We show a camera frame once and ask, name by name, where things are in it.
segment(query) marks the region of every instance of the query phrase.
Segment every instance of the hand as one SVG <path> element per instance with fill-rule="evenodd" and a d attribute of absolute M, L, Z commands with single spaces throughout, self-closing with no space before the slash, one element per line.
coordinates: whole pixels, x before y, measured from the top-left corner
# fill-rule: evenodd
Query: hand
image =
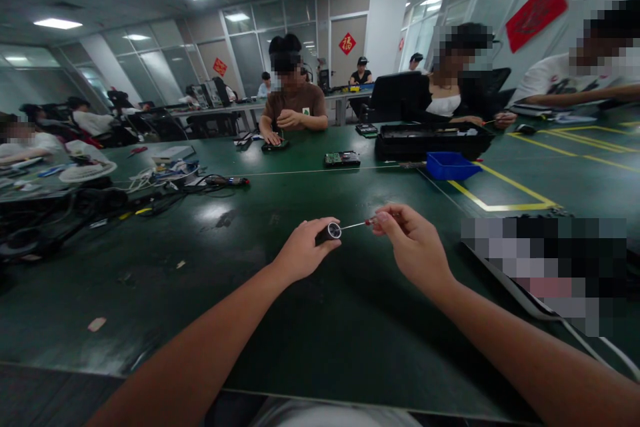
<path fill-rule="evenodd" d="M 433 224 L 397 203 L 379 208 L 376 214 L 373 234 L 389 237 L 400 272 L 430 299 L 446 295 L 456 280 Z"/>
<path fill-rule="evenodd" d="M 284 109 L 278 117 L 277 124 L 281 129 L 295 127 L 302 121 L 302 113 Z"/>
<path fill-rule="evenodd" d="M 273 261 L 275 269 L 291 283 L 310 276 L 322 259 L 342 244 L 339 240 L 327 240 L 315 245 L 315 237 L 331 222 L 340 223 L 338 219 L 325 217 L 298 225 Z"/>
<path fill-rule="evenodd" d="M 280 145 L 283 141 L 283 138 L 274 131 L 270 131 L 266 135 L 263 135 L 263 137 L 265 142 L 270 143 L 271 145 Z"/>
<path fill-rule="evenodd" d="M 449 120 L 449 123 L 457 123 L 457 122 L 464 122 L 464 121 L 474 123 L 475 125 L 478 125 L 478 127 L 482 127 L 482 124 L 484 123 L 484 121 L 480 117 L 473 117 L 471 115 L 468 115 L 466 117 L 458 117 L 455 119 L 451 119 Z"/>
<path fill-rule="evenodd" d="M 518 118 L 518 115 L 512 112 L 498 112 L 493 118 L 495 118 L 495 122 L 493 126 L 498 130 L 504 130 L 509 127 L 515 120 Z"/>

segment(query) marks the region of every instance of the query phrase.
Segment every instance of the mouse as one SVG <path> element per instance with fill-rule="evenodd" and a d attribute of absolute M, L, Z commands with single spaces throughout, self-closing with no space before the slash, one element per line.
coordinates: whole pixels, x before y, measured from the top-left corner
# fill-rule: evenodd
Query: mouse
<path fill-rule="evenodd" d="M 526 123 L 521 123 L 515 128 L 515 131 L 523 135 L 533 135 L 537 130 Z"/>

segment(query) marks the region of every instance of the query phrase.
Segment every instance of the green workbench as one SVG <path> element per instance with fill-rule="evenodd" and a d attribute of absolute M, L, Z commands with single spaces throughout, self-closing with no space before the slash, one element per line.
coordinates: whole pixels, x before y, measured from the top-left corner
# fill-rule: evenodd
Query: green workbench
<path fill-rule="evenodd" d="M 460 222 L 537 214 L 500 208 L 552 201 L 581 217 L 627 218 L 629 233 L 637 236 L 640 155 L 633 150 L 640 149 L 640 135 L 634 126 L 620 125 L 628 119 L 629 112 L 607 113 L 600 128 L 527 138 L 536 143 L 500 133 L 482 155 L 490 171 L 457 186 L 376 161 L 374 140 L 358 136 L 353 126 L 287 134 L 291 147 L 270 153 L 260 150 L 261 141 L 245 151 L 230 139 L 192 141 L 207 173 L 245 176 L 251 185 L 192 195 L 158 217 L 115 220 L 81 232 L 45 263 L 11 266 L 0 294 L 0 361 L 127 376 L 273 260 L 301 221 L 335 216 L 354 224 L 389 202 L 408 203 L 436 225 L 458 280 L 578 347 L 561 326 L 524 312 L 461 245 Z M 132 158 L 129 147 L 105 151 L 119 166 L 111 177 L 126 182 L 169 145 L 149 144 Z M 361 154 L 360 168 L 323 169 L 324 153 L 351 149 Z M 225 388 L 538 421 L 506 379 L 399 273 L 387 239 L 355 228 L 342 242 L 316 273 L 274 303 Z M 92 333 L 87 326 L 97 317 L 107 322 Z M 631 326 L 639 320 L 638 305 L 630 304 L 610 337 L 636 362 L 640 329 Z M 598 339 L 588 341 L 626 373 Z"/>

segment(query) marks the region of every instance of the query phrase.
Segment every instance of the white box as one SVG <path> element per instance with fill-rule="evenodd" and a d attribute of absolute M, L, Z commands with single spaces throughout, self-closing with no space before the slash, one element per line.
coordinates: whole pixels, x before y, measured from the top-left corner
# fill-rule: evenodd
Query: white box
<path fill-rule="evenodd" d="M 184 159 L 193 155 L 195 150 L 190 145 L 177 145 L 176 147 L 171 147 L 169 149 L 163 150 L 151 157 L 151 159 L 155 163 L 164 163 L 165 165 L 169 165 L 177 160 Z"/>

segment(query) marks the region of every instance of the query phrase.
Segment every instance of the blue plastic bin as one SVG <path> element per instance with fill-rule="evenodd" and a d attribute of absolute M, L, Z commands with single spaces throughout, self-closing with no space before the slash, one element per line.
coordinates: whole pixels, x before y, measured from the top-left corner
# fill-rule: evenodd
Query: blue plastic bin
<path fill-rule="evenodd" d="M 437 180 L 466 180 L 481 170 L 458 152 L 427 152 L 427 171 Z"/>

